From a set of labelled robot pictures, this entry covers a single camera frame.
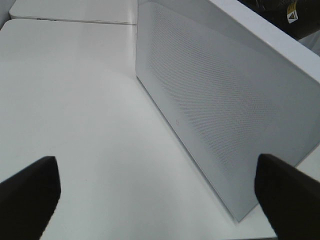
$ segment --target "black object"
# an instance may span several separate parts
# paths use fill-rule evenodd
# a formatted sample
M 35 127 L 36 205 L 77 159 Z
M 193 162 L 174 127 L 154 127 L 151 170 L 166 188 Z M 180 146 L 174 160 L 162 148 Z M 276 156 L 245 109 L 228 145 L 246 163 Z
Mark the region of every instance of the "black object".
M 60 194 L 54 156 L 43 157 L 0 183 L 0 239 L 40 239 Z
M 320 29 L 319 0 L 238 0 L 299 40 Z
M 258 158 L 255 195 L 279 240 L 320 239 L 320 183 L 269 154 Z

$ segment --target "white table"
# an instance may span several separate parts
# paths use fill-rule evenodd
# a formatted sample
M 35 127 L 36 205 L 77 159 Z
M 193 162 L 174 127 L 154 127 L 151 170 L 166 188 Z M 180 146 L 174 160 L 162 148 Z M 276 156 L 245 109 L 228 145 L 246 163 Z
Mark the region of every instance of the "white table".
M 136 24 L 137 0 L 16 0 L 12 19 Z
M 134 27 L 15 19 L 0 32 L 0 182 L 56 156 L 42 240 L 272 237 L 227 213 L 135 76 Z M 319 179 L 320 149 L 300 168 Z

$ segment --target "yellow label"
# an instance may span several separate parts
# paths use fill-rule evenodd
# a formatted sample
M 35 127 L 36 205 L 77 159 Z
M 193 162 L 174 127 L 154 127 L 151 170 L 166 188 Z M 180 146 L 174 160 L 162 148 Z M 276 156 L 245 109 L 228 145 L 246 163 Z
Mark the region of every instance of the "yellow label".
M 291 3 L 289 6 L 288 6 L 288 9 L 286 10 L 286 14 L 290 14 L 292 12 L 294 12 L 296 10 L 296 7 L 297 7 L 297 1 Z

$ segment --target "white speaker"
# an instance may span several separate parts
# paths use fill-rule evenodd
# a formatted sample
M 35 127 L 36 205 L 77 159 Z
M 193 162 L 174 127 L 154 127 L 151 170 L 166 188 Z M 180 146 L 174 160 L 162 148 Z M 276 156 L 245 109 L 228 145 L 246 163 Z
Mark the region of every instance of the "white speaker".
M 141 0 L 137 27 L 137 77 L 240 221 L 259 154 L 320 141 L 320 58 L 236 0 Z

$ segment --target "speaker grille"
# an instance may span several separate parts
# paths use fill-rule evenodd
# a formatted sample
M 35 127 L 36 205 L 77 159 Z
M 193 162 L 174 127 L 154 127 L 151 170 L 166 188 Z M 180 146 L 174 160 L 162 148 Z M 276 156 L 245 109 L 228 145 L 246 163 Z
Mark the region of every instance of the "speaker grille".
M 218 159 L 223 174 L 233 178 L 239 158 L 272 122 L 277 107 L 220 56 L 219 45 L 207 48 L 161 5 L 153 11 L 148 67 L 207 151 Z

